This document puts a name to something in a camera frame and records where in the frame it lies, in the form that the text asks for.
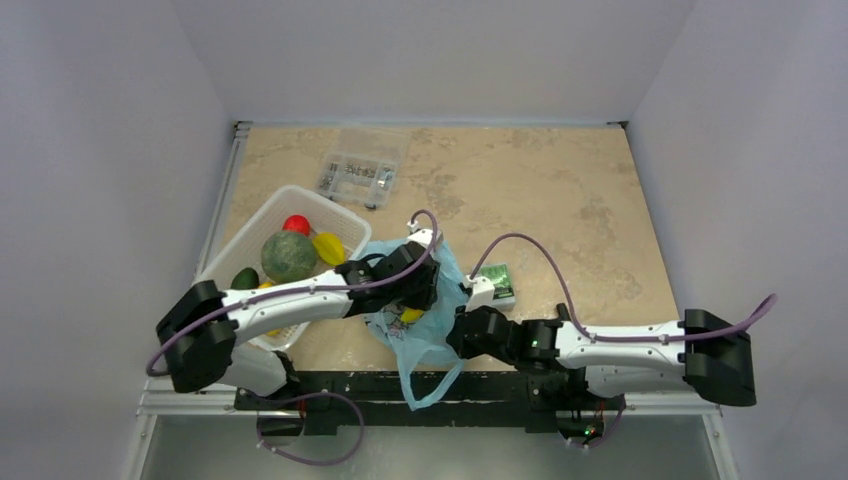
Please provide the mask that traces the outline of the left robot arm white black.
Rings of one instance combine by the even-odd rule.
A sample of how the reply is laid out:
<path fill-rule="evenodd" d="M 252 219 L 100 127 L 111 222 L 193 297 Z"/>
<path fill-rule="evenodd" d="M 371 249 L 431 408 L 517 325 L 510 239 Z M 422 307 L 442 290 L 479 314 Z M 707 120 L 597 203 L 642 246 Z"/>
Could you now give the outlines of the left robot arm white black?
<path fill-rule="evenodd" d="M 266 289 L 221 290 L 212 280 L 198 282 L 156 325 L 163 373 L 176 392 L 191 393 L 223 381 L 236 349 L 271 330 L 374 313 L 390 304 L 428 310 L 437 298 L 438 244 L 407 238 L 374 265 L 347 261 Z"/>

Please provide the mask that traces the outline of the yellow fake banana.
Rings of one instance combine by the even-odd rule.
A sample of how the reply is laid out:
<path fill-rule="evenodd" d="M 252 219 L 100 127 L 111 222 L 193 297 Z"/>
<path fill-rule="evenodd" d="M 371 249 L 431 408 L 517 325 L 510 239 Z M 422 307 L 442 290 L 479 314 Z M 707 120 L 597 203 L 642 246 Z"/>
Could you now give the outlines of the yellow fake banana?
<path fill-rule="evenodd" d="M 410 325 L 416 323 L 425 313 L 425 310 L 405 308 L 399 319 L 403 324 Z"/>

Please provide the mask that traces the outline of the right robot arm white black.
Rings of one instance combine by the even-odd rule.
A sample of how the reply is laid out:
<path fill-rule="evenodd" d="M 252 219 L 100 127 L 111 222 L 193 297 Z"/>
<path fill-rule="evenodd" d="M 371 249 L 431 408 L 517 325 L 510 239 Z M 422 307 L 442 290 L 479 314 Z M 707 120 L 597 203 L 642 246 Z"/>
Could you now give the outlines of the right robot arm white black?
<path fill-rule="evenodd" d="M 463 359 L 488 355 L 518 371 L 565 372 L 564 399 L 584 407 L 597 397 L 692 391 L 710 403 L 757 402 L 751 337 L 700 309 L 653 325 L 580 331 L 563 305 L 555 319 L 515 322 L 490 306 L 458 308 L 448 345 Z"/>

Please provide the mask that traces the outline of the blue plastic bag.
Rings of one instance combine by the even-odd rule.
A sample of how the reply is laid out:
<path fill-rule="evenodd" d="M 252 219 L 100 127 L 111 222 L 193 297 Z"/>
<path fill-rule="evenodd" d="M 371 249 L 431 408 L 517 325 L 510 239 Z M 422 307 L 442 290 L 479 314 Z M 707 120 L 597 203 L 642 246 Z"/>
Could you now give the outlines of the blue plastic bag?
<path fill-rule="evenodd" d="M 465 366 L 465 361 L 446 342 L 454 327 L 455 310 L 467 302 L 460 287 L 464 275 L 447 242 L 435 249 L 434 257 L 441 267 L 437 300 L 430 310 L 411 324 L 401 320 L 403 309 L 394 305 L 364 316 L 370 333 L 395 354 L 401 392 L 412 411 L 442 400 Z M 447 373 L 437 386 L 419 392 L 421 382 L 412 378 L 419 366 L 445 367 Z"/>

